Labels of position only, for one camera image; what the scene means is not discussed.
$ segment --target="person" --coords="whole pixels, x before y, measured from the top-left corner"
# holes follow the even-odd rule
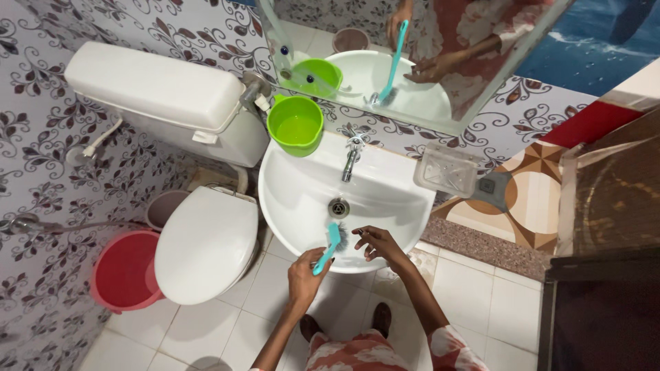
[[[366,261],[383,257],[390,268],[403,281],[415,312],[424,328],[434,370],[487,371],[486,365],[466,345],[447,321],[440,305],[414,264],[386,230],[365,226],[352,231],[361,239],[355,245],[364,251]],[[308,314],[321,281],[334,259],[329,260],[323,272],[312,275],[313,263],[325,248],[304,252],[288,270],[289,299],[271,336],[252,364],[250,371],[273,371],[282,356],[286,342],[296,324],[305,340],[310,343],[307,371],[405,371],[405,361],[387,342],[392,314],[385,303],[376,306],[373,326],[350,341],[331,341]]]
[[[420,37],[412,43],[416,65],[404,76],[415,83],[440,83],[452,118],[460,120],[553,1],[430,0]],[[400,0],[385,25],[393,50],[399,25],[410,24],[412,17],[413,0]]]

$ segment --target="toilet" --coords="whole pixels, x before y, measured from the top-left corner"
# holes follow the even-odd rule
[[[87,42],[65,78],[153,137],[233,166],[254,167],[269,142],[263,122],[239,102],[233,74],[179,59]],[[163,295],[198,304],[227,291],[257,254],[254,198],[198,187],[174,210],[158,239],[154,268]]]

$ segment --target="water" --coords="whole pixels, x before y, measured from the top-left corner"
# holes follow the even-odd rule
[[[313,141],[318,122],[303,116],[284,119],[277,129],[277,139],[291,145],[303,145]]]
[[[616,16],[634,1],[576,0],[515,74],[602,96],[660,55],[660,0],[628,41],[609,42]]]

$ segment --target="foot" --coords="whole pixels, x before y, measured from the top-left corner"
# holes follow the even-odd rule
[[[306,314],[300,318],[300,333],[308,343],[312,341],[312,337],[317,332],[322,333],[323,330],[321,329],[321,326],[316,323],[314,317]]]
[[[387,339],[389,326],[392,324],[392,311],[385,303],[379,303],[374,310],[374,321],[372,328],[377,329]]]

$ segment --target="sink drain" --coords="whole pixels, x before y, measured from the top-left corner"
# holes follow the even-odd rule
[[[348,202],[341,197],[333,199],[328,204],[328,213],[330,213],[330,217],[334,219],[344,219],[349,211],[350,206],[348,206]]]

